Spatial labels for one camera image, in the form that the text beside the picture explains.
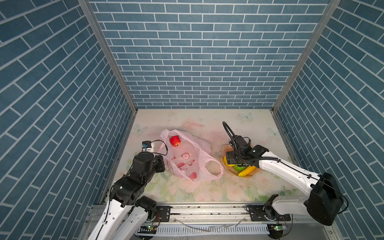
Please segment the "green fake fruit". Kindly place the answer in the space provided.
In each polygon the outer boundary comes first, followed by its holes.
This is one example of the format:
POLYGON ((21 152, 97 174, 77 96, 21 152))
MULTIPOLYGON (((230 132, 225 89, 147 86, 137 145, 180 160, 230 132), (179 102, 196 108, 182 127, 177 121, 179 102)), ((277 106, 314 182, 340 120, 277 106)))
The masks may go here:
POLYGON ((244 171, 244 170, 247 168, 247 166, 243 166, 243 165, 234 165, 233 168, 234 168, 235 171, 237 171, 238 173, 240 173, 240 172, 244 171))

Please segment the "peach scalloped bowl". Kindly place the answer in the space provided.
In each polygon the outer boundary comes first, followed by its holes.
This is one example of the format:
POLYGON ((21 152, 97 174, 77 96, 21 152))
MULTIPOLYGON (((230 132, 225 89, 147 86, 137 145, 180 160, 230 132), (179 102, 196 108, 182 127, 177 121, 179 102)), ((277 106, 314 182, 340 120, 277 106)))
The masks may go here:
POLYGON ((241 167, 240 165, 231 165, 227 163, 227 152, 232 152, 233 148, 227 144, 223 145, 222 147, 222 156, 221 156, 221 161, 224 164, 225 169, 234 176, 240 177, 240 178, 246 178, 250 179, 257 173, 261 171, 261 169, 256 168, 254 166, 246 166, 246 167, 241 167))

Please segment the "yellow fake banana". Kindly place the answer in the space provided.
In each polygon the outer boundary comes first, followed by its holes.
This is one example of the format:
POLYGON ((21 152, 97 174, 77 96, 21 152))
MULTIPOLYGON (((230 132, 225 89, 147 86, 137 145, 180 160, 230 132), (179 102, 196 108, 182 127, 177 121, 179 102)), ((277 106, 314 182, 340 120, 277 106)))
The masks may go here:
POLYGON ((245 177, 245 176, 248 176, 250 175, 251 173, 253 173, 255 170, 257 169, 257 167, 255 166, 248 166, 244 171, 240 172, 238 174, 239 177, 245 177))

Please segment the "small yellow fake fruit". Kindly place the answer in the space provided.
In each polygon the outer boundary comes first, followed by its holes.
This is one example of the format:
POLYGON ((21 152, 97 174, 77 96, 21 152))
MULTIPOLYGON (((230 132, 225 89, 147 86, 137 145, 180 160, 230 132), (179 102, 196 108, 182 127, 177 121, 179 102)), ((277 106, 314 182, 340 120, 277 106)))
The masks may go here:
POLYGON ((227 167, 234 167, 234 166, 236 165, 236 164, 229 164, 226 156, 224 156, 224 158, 223 158, 223 162, 224 162, 224 164, 225 164, 227 167))

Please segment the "pink plastic bag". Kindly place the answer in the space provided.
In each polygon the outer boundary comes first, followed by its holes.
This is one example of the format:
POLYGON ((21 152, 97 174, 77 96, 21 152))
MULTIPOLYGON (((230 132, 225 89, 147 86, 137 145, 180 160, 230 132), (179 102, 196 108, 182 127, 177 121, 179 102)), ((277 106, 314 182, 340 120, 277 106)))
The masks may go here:
POLYGON ((164 162, 173 175, 194 182, 215 181, 223 176, 224 167, 211 156, 211 145, 207 141, 179 130, 163 130, 160 139, 164 143, 159 151, 168 148, 164 162), (180 137, 181 144, 178 147, 170 144, 172 136, 180 137))

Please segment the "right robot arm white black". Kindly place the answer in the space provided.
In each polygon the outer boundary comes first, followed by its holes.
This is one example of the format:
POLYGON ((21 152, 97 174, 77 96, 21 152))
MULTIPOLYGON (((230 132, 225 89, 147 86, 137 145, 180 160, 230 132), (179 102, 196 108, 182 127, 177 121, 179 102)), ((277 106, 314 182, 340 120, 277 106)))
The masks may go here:
POLYGON ((226 153, 228 164, 256 167, 270 172, 303 193, 301 197, 272 195, 263 207, 268 220, 274 221, 283 215, 306 215, 322 225, 331 226, 342 212, 342 206, 347 200, 333 175, 302 169, 263 146, 251 147, 251 142, 245 141, 242 136, 233 135, 230 139, 233 151, 226 153))

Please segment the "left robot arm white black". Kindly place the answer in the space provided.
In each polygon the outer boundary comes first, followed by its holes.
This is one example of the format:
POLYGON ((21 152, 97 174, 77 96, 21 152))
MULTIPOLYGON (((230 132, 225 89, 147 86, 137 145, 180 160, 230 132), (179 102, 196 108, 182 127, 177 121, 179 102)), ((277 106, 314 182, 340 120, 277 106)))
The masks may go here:
POLYGON ((153 221, 157 202, 142 196, 156 173, 165 171, 163 156, 141 152, 126 175, 110 190, 109 201, 90 240, 129 240, 146 221, 153 221))

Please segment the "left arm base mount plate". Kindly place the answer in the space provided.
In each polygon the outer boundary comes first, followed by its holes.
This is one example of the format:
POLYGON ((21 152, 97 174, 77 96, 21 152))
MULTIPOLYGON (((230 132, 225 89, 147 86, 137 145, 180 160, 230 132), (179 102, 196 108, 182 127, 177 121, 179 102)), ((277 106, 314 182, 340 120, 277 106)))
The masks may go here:
POLYGON ((142 221, 143 223, 158 223, 169 222, 171 213, 170 206, 151 206, 151 207, 139 207, 133 206, 128 212, 128 218, 130 222, 142 221))

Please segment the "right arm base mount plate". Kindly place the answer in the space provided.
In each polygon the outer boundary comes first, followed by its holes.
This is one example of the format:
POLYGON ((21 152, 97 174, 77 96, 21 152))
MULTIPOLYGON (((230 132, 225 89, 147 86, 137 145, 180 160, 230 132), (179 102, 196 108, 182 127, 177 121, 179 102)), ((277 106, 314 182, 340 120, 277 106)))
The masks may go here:
POLYGON ((250 214, 252 222, 288 222, 292 219, 291 215, 279 215, 272 207, 264 205, 246 205, 245 210, 250 214))

